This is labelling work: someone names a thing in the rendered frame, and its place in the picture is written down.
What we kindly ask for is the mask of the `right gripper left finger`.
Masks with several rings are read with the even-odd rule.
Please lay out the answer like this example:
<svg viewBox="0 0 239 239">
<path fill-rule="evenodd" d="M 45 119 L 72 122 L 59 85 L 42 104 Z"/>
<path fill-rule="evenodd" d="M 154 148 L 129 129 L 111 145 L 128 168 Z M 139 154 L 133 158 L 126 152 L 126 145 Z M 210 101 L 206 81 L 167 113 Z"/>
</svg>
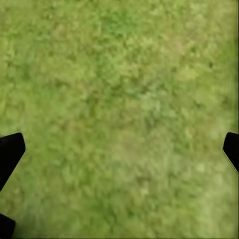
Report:
<svg viewBox="0 0 239 239">
<path fill-rule="evenodd" d="M 25 151 L 21 132 L 0 138 L 0 192 Z"/>
</svg>

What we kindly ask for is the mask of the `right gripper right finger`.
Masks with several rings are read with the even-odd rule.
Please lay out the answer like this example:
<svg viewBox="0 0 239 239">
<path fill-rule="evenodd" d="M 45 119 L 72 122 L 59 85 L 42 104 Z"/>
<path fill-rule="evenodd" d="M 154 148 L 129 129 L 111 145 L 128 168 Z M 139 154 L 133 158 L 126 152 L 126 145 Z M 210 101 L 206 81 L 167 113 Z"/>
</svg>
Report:
<svg viewBox="0 0 239 239">
<path fill-rule="evenodd" d="M 227 132 L 223 150 L 239 173 L 239 134 Z"/>
</svg>

